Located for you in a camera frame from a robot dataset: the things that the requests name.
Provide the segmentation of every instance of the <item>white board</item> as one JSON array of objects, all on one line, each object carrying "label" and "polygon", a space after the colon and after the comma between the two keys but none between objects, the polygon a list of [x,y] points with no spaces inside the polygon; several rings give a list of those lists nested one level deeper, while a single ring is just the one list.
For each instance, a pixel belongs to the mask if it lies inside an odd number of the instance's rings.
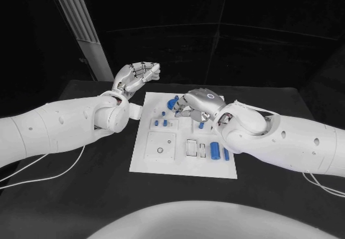
[{"label": "white board", "polygon": [[[225,161],[223,147],[210,133],[210,121],[199,129],[190,118],[174,118],[167,101],[183,94],[145,93],[130,172],[236,179],[233,154]],[[196,140],[196,156],[186,156],[186,140]],[[210,159],[209,144],[219,143],[221,159]],[[199,145],[205,144],[205,158]]]}]

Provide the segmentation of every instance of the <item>white curved surface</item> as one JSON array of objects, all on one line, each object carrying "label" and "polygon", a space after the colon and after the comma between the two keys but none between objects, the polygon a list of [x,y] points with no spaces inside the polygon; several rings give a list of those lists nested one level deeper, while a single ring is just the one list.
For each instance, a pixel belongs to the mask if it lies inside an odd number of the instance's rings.
[{"label": "white curved surface", "polygon": [[232,203],[184,201],[128,214],[89,239],[335,239],[332,235],[261,209]]}]

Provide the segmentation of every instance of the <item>robotic hand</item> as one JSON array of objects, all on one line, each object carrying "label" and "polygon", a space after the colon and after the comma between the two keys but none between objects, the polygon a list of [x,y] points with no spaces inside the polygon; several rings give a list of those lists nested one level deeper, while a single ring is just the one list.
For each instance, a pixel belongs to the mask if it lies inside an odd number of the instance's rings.
[{"label": "robotic hand", "polygon": [[59,153],[118,133],[128,118],[138,120],[141,106],[128,103],[148,80],[157,80],[160,65],[134,63],[119,70],[112,90],[96,97],[56,101],[0,119],[0,167],[30,156]]},{"label": "robotic hand", "polygon": [[[171,111],[197,122],[210,119],[212,133],[232,153],[245,152],[297,172],[345,177],[345,130],[238,101],[226,105],[208,89],[189,91]],[[271,115],[262,117],[258,112]]]}]

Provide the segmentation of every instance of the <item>table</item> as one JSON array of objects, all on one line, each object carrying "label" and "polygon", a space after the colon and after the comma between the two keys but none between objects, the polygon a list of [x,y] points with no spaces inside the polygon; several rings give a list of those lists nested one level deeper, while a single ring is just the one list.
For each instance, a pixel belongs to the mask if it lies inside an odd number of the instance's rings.
[{"label": "table", "polygon": [[[60,100],[92,97],[111,82],[70,81]],[[145,84],[130,102],[143,105],[145,92],[186,93],[209,88],[233,100],[283,115],[313,119],[293,88],[254,88]],[[206,200],[238,203],[278,213],[345,238],[345,200],[288,171],[242,153],[235,155],[238,179],[202,178],[128,172],[138,121],[122,132],[86,145],[79,162],[56,179],[7,188],[0,196],[1,238],[86,238],[115,219],[160,203]],[[80,148],[50,154],[10,184],[63,172]],[[18,169],[36,157],[21,160]],[[343,189],[345,179],[317,175],[324,186]]]}]

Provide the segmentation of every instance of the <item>white cable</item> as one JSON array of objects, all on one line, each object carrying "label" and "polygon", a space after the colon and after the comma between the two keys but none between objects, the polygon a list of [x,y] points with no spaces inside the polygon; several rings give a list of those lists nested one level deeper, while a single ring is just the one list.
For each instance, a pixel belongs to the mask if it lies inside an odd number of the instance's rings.
[{"label": "white cable", "polygon": [[73,165],[76,164],[76,162],[78,162],[78,160],[79,160],[79,158],[80,158],[83,149],[85,149],[85,146],[82,147],[79,157],[76,158],[76,160],[75,160],[72,166],[67,168],[67,170],[66,170],[63,173],[60,173],[59,175],[56,175],[56,176],[53,176],[53,177],[49,177],[49,178],[34,179],[34,180],[29,180],[29,181],[20,182],[20,183],[10,184],[10,185],[7,185],[7,186],[4,186],[4,187],[0,187],[0,189],[8,188],[8,187],[16,186],[16,185],[23,184],[23,183],[31,183],[31,182],[49,180],[49,179],[53,179],[53,178],[59,177],[60,175],[63,175],[63,174],[69,171],[69,169],[73,167]]},{"label": "white cable", "polygon": [[311,173],[310,173],[310,176],[311,176],[313,180],[316,181],[316,183],[306,177],[304,173],[301,173],[301,174],[303,174],[303,177],[306,178],[306,180],[307,180],[311,184],[317,185],[317,186],[319,186],[326,192],[329,192],[330,194],[333,194],[333,195],[336,195],[336,196],[345,198],[345,193],[343,193],[343,192],[340,192],[340,191],[337,191],[337,190],[335,190],[335,189],[332,189],[332,188],[324,187],[323,185],[320,185],[320,183],[319,183],[319,181],[316,180],[316,178],[314,178],[314,176],[313,176]]},{"label": "white cable", "polygon": [[13,174],[10,174],[5,178],[3,178],[1,180],[0,180],[0,182],[3,181],[3,180],[5,180],[7,178],[10,178],[13,175],[16,175],[20,171],[23,171],[33,163],[36,163],[46,155],[43,155],[36,161],[33,161],[27,166],[24,166],[20,170],[17,170]]}]

